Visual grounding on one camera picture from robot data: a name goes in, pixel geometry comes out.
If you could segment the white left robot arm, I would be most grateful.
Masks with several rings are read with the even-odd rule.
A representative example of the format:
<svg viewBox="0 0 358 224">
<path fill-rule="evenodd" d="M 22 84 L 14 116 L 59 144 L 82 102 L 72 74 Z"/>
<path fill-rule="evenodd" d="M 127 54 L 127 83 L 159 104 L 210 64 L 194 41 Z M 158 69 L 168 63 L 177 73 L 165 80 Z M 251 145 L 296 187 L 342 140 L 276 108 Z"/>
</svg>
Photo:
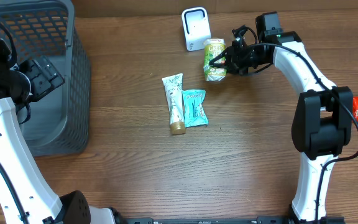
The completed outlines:
<svg viewBox="0 0 358 224">
<path fill-rule="evenodd" d="M 0 24 L 4 32 L 7 29 Z M 65 79 L 47 58 L 17 64 L 14 42 L 0 38 L 0 205 L 7 223 L 125 223 L 113 208 L 96 208 L 79 190 L 59 197 L 47 184 L 22 135 L 17 112 Z"/>
</svg>

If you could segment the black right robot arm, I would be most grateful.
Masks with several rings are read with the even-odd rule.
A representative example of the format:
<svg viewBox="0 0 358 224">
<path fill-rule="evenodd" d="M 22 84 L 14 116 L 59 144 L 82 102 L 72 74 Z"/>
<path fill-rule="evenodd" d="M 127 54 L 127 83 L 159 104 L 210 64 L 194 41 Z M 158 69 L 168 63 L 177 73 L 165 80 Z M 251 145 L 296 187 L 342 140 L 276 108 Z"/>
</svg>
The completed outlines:
<svg viewBox="0 0 358 224">
<path fill-rule="evenodd" d="M 290 205 L 289 223 L 344 223 L 326 214 L 325 202 L 331 173 L 351 139 L 352 99 L 348 87 L 327 79 L 306 53 L 296 32 L 279 25 L 261 25 L 252 32 L 255 43 L 246 44 L 250 27 L 232 30 L 234 40 L 210 65 L 229 73 L 247 75 L 250 67 L 274 65 L 298 93 L 291 138 L 300 152 L 296 194 Z"/>
</svg>

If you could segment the green snack packet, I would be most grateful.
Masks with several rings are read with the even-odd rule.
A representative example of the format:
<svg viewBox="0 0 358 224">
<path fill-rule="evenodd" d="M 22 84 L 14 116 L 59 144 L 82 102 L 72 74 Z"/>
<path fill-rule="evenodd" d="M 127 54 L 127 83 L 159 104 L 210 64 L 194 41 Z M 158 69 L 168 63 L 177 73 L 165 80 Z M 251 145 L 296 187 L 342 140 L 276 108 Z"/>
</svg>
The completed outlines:
<svg viewBox="0 0 358 224">
<path fill-rule="evenodd" d="M 203 42 L 204 45 L 204 65 L 203 71 L 205 79 L 208 82 L 220 82 L 226 77 L 226 69 L 218 68 L 210 65 L 210 61 L 221 54 L 225 48 L 224 39 L 207 39 Z"/>
</svg>

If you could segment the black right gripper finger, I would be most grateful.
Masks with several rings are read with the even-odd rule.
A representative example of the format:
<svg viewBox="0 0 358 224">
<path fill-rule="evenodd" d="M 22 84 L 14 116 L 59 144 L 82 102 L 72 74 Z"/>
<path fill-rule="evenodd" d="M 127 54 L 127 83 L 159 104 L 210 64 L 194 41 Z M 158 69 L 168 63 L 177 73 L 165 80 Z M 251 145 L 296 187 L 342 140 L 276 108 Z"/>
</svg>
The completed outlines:
<svg viewBox="0 0 358 224">
<path fill-rule="evenodd" d="M 243 25 L 237 29 L 233 29 L 232 30 L 232 34 L 234 36 L 233 42 L 236 45 L 243 47 L 245 45 L 244 35 L 246 34 L 247 31 L 248 31 L 248 27 L 245 25 Z"/>
<path fill-rule="evenodd" d="M 215 68 L 223 68 L 225 70 L 233 70 L 234 69 L 234 67 L 232 66 L 232 63 L 227 62 L 227 61 L 225 61 L 224 63 L 217 63 L 217 62 L 210 61 L 209 65 L 212 67 L 215 67 Z"/>
</svg>

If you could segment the teal wipes packet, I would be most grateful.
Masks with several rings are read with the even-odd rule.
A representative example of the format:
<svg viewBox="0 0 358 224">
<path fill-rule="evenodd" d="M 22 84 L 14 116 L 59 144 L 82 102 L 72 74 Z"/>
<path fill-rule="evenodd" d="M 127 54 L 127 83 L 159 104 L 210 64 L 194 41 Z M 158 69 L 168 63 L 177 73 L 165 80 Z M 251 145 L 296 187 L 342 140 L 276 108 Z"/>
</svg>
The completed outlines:
<svg viewBox="0 0 358 224">
<path fill-rule="evenodd" d="M 183 104 L 185 107 L 185 127 L 208 125 L 209 121 L 203 109 L 206 96 L 205 90 L 182 91 Z"/>
</svg>

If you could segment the white cream tube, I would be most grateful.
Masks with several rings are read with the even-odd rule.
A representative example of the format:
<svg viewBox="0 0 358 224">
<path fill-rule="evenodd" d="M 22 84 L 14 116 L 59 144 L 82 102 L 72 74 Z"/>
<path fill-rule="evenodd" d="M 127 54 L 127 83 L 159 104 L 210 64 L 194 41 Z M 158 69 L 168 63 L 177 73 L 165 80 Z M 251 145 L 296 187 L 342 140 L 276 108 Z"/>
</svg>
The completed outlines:
<svg viewBox="0 0 358 224">
<path fill-rule="evenodd" d="M 174 135 L 185 134 L 185 119 L 183 115 L 183 74 L 179 73 L 162 78 L 170 113 L 170 131 Z"/>
</svg>

